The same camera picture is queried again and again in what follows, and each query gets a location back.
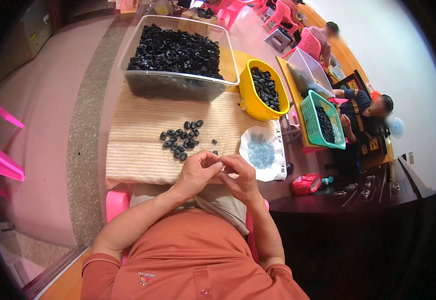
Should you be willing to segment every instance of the granite floor strip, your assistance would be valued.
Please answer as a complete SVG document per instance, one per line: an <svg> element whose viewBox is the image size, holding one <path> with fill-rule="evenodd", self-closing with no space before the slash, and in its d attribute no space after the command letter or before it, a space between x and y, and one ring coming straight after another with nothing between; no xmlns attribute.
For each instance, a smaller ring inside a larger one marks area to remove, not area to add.
<svg viewBox="0 0 436 300"><path fill-rule="evenodd" d="M47 268L59 261L71 248L59 247L17 232L21 254L27 260Z"/></svg>
<svg viewBox="0 0 436 300"><path fill-rule="evenodd" d="M68 137L67 188L78 245L91 246L103 227L98 193L98 131L109 73L133 19L118 15L88 65L76 98Z"/></svg>

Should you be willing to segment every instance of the orange polo shirt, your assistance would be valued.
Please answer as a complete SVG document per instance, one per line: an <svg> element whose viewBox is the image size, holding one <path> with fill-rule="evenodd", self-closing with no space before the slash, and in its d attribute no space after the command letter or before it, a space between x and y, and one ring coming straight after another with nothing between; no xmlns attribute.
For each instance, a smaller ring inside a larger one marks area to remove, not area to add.
<svg viewBox="0 0 436 300"><path fill-rule="evenodd" d="M308 299L284 264L263 270L227 221L199 209L172 213L132 246L125 266L83 262L81 299Z"/></svg>

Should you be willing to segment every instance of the embroidered logo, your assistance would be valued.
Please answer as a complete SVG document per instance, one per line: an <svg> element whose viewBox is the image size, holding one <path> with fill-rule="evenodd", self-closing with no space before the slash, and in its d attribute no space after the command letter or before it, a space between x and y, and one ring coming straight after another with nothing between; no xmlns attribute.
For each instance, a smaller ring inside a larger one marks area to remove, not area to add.
<svg viewBox="0 0 436 300"><path fill-rule="evenodd" d="M155 277L155 274L151 274L151 273L144 273L144 272L138 272L138 275L140 275L141 277L141 281L140 284L142 286L145 286L148 284L148 281L150 281L150 279Z"/></svg>

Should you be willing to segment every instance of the white wall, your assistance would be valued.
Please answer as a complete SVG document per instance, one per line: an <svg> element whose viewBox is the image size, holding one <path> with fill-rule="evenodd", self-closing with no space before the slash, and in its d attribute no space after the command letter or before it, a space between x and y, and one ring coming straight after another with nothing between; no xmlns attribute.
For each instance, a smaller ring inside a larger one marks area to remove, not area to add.
<svg viewBox="0 0 436 300"><path fill-rule="evenodd" d="M305 3L340 27L373 88L393 99L405 124L403 136L392 137L395 156L413 151L413 168L436 189L436 67L412 20L395 0Z"/></svg>

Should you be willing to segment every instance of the white plastic container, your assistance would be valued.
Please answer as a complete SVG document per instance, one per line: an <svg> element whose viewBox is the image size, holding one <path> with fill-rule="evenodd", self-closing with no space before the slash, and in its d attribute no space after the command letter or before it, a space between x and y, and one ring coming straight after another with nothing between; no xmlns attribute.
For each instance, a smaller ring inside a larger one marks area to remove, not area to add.
<svg viewBox="0 0 436 300"><path fill-rule="evenodd" d="M335 97L333 89L328 81L325 71L319 62L305 53L300 48L296 48L292 56L287 61L288 68L293 76L296 87L300 94L308 95L311 89L325 99Z"/></svg>
<svg viewBox="0 0 436 300"><path fill-rule="evenodd" d="M130 58L134 57L136 48L140 45L143 27L152 24L156 24L161 29L188 31L191 34L198 32L205 37L208 36L212 41L218 41L219 68L224 80L176 72L126 70ZM144 98L212 101L228 87L235 87L240 83L232 45L225 28L169 16L147 15L141 19L121 57L119 69L125 75L131 92L135 96Z"/></svg>

